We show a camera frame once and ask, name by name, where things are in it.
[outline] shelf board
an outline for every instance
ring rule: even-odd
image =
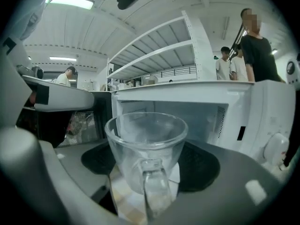
[[[184,41],[160,48],[139,57],[114,71],[107,78],[129,80],[158,71],[194,63],[192,41]]]
[[[181,81],[113,91],[119,101],[167,101],[233,104],[237,96],[254,86],[253,82],[236,81]]]
[[[182,30],[182,27],[180,27],[179,29],[176,29],[177,27],[178,27],[178,24],[176,25],[175,23],[176,22],[180,22],[180,23],[182,23],[182,24],[184,24],[185,25],[185,23],[184,23],[184,17],[183,16],[181,16],[181,17],[178,17],[178,18],[175,18],[175,19],[172,19],[172,20],[170,20],[170,21],[167,21],[167,22],[165,22],[165,23],[162,23],[162,24],[160,24],[160,25],[158,25],[158,26],[156,26],[155,28],[153,28],[153,29],[151,29],[151,30],[149,30],[149,31],[147,31],[147,32],[145,32],[145,33],[143,33],[142,35],[140,35],[140,36],[138,36],[136,39],[134,39],[131,43],[129,43],[127,46],[125,46],[123,49],[121,49],[116,55],[114,55],[109,61],[108,61],[108,63],[111,63],[111,62],[117,62],[117,61],[119,61],[119,59],[124,59],[124,54],[122,54],[122,53],[127,53],[127,49],[129,49],[129,53],[130,53],[130,50],[131,50],[131,46],[133,46],[134,48],[135,47],[138,47],[139,46],[139,44],[138,43],[144,43],[144,41],[142,40],[143,38],[146,38],[147,37],[147,39],[150,39],[150,40],[153,40],[154,41],[154,43],[159,43],[158,42],[158,40],[163,40],[163,42],[166,42],[166,41],[164,41],[164,35],[161,35],[161,33],[164,33],[164,30],[162,29],[163,27],[165,27],[165,26],[168,26],[168,25],[171,25],[171,24],[173,24],[174,23],[174,26],[175,26],[175,28],[172,28],[172,27],[170,27],[171,28],[171,30],[179,30],[178,32],[180,32],[180,30]],[[143,53],[142,51],[139,51],[138,53],[133,53],[133,55],[135,55],[135,56],[138,56],[138,57],[141,57],[141,56],[139,56],[139,54],[141,54],[142,53],[142,55],[141,56],[143,56],[145,53]]]

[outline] clear glass mug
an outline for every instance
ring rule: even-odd
[[[105,132],[130,188],[144,194],[148,219],[172,202],[168,177],[188,134],[184,120],[157,112],[127,113],[110,119]]]

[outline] person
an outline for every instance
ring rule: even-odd
[[[69,79],[76,73],[76,69],[73,66],[70,66],[66,69],[64,73],[58,76],[58,78],[53,80],[53,83],[65,85],[71,87]]]
[[[242,37],[240,44],[249,82],[263,80],[284,82],[277,73],[269,41],[260,35],[261,20],[250,8],[243,9],[240,16],[247,31],[247,35]]]
[[[221,48],[222,57],[216,61],[216,72],[218,80],[230,80],[229,47]]]
[[[248,82],[246,65],[243,59],[243,51],[240,44],[236,45],[237,56],[231,59],[231,72],[233,80]]]

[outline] wall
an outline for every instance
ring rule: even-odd
[[[77,77],[77,88],[82,89],[84,82],[89,82],[90,80],[93,82],[96,80],[97,72],[90,72],[90,71],[78,71]],[[97,83],[94,82],[94,90],[97,87]]]

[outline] ceiling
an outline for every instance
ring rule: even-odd
[[[215,55],[222,46],[232,46],[243,8],[259,11],[262,35],[273,48],[280,49],[289,36],[282,16],[268,0],[138,0],[126,10],[119,10],[116,0],[94,2],[91,10],[48,4],[36,30],[24,41],[31,62],[45,71],[62,71],[68,63],[49,57],[71,57],[77,58],[77,70],[100,71],[130,41],[181,16],[185,9],[199,15]]]

